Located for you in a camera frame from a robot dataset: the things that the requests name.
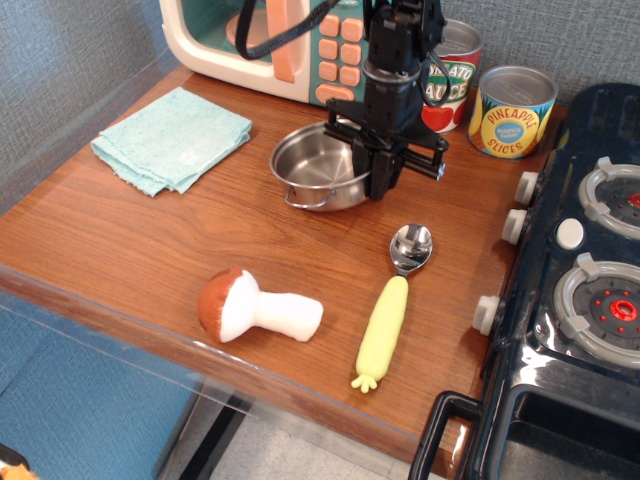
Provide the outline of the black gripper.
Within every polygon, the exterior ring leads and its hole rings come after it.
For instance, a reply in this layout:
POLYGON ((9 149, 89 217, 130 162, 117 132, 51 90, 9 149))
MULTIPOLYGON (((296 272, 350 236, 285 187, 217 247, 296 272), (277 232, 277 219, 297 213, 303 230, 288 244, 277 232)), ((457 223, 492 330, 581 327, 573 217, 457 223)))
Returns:
POLYGON ((368 76, 362 101, 327 101, 325 133, 351 146, 355 176, 370 171, 372 201, 395 187, 405 166, 435 180, 444 174, 448 143, 421 118, 420 86, 419 75, 387 81, 368 76))

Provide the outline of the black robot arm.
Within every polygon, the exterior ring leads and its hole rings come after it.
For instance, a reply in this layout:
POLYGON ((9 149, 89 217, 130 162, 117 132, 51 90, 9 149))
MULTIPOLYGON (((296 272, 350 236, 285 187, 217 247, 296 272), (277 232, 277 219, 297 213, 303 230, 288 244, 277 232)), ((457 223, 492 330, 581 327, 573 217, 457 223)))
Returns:
POLYGON ((330 99, 325 133, 351 147, 354 174, 365 194, 382 199, 406 164, 436 180, 449 144, 422 120, 429 66, 443 68, 435 47, 446 20, 438 1, 366 1, 367 57, 361 102, 330 99))

